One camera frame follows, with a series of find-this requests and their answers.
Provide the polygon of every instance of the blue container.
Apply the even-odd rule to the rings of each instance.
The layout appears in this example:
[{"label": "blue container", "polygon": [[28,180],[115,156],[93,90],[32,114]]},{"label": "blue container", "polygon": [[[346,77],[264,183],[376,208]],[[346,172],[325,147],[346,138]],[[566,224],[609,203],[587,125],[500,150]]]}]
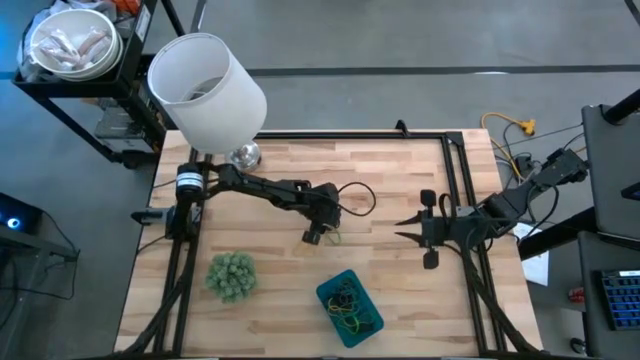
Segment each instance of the blue container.
[{"label": "blue container", "polygon": [[[357,298],[355,305],[340,307],[341,303],[350,304],[348,300],[345,300],[345,292],[353,294],[347,297],[354,296]],[[384,327],[384,320],[382,320],[380,313],[371,302],[369,295],[367,295],[353,270],[344,271],[318,286],[316,294],[329,315],[333,326],[335,326],[342,343],[348,348],[358,345]],[[336,316],[336,309],[354,311],[345,312],[345,314],[350,315],[341,318],[341,316]]]}]

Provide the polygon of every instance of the wooden table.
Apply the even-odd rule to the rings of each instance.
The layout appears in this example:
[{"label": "wooden table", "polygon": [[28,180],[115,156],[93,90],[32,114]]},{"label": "wooden table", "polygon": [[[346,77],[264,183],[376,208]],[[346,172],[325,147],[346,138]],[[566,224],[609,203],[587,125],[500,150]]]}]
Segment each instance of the wooden table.
[{"label": "wooden table", "polygon": [[[464,130],[467,156],[478,200],[501,190],[485,130]],[[264,140],[263,163],[255,173],[272,180],[308,179],[312,184],[351,181],[369,184],[378,206],[360,218],[343,212],[343,242],[320,246],[301,242],[309,222],[264,200],[222,193],[206,202],[193,280],[184,356],[445,356],[477,355],[466,282],[460,259],[440,251],[440,266],[422,268],[423,249],[394,235],[397,221],[422,209],[421,189],[449,192],[443,153],[433,140]],[[169,132],[155,179],[175,177],[189,145]],[[461,175],[457,179],[462,186]],[[153,191],[151,206],[175,202],[173,185]],[[340,201],[362,212],[370,206],[366,190],[352,187]],[[141,245],[162,234],[144,230]],[[419,232],[403,227],[402,231]],[[135,263],[116,350],[126,348],[157,310],[164,286],[170,241],[160,241]],[[218,253],[242,250],[256,260],[258,286],[240,304],[222,304],[204,286],[209,263]],[[541,348],[536,319],[520,257],[511,237],[497,239],[489,253],[498,300],[514,325]],[[385,321],[384,329],[352,349],[345,348],[316,298],[316,287],[353,269]],[[483,321],[491,344],[486,308]],[[173,338],[172,321],[167,343]]]}]

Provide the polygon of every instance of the lamp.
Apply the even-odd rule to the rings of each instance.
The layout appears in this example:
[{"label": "lamp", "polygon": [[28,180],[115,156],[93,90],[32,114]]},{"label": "lamp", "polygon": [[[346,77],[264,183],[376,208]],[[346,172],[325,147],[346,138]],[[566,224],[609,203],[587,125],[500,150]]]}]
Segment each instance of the lamp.
[{"label": "lamp", "polygon": [[260,163],[253,137],[267,114],[258,85],[219,38],[181,36],[154,57],[149,88],[185,139],[202,153],[226,153],[248,172]]}]

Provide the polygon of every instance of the white paper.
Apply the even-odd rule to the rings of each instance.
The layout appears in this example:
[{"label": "white paper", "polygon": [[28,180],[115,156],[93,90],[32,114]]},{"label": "white paper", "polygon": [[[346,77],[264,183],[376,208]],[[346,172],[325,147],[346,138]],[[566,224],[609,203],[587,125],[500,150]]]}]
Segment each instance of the white paper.
[{"label": "white paper", "polygon": [[[523,239],[533,226],[518,223],[513,228],[513,233],[520,239]],[[536,229],[531,235],[535,235],[542,230]],[[534,256],[522,262],[522,269],[524,270],[524,277],[528,281],[540,284],[542,286],[549,286],[549,252],[545,252],[538,256]]]}]

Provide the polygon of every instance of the gray floor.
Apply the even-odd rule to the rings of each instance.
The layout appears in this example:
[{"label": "gray floor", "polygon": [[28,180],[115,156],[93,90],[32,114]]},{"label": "gray floor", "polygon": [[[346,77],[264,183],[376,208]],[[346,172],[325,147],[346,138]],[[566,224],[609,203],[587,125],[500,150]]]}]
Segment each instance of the gray floor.
[{"label": "gray floor", "polygon": [[[15,44],[48,0],[14,2],[0,14],[0,71],[14,68]],[[174,0],[189,24],[193,0]],[[633,64],[640,29],[622,0],[210,0],[203,30],[224,38],[247,67]],[[158,9],[146,51],[173,38]],[[268,129],[477,127],[499,111],[535,118],[538,134],[580,122],[580,108],[612,103],[640,74],[444,75],[260,79]],[[87,128],[99,114],[77,101],[63,107]],[[109,164],[9,82],[0,82],[0,191],[49,211],[82,249],[72,301],[38,299],[20,359],[68,359],[110,351],[140,234],[128,214],[145,206],[152,167]],[[504,122],[492,121],[499,137]],[[574,129],[514,146],[543,160]],[[517,130],[512,141],[523,139]],[[534,203],[546,213],[548,196]],[[588,182],[561,188],[562,220],[592,204]],[[58,239],[55,233],[52,239]],[[579,286],[574,245],[553,252],[549,288],[531,285],[545,348],[570,354],[582,336],[580,313],[559,309]],[[43,289],[68,291],[72,268],[52,271]],[[564,326],[554,324],[562,319]]]}]

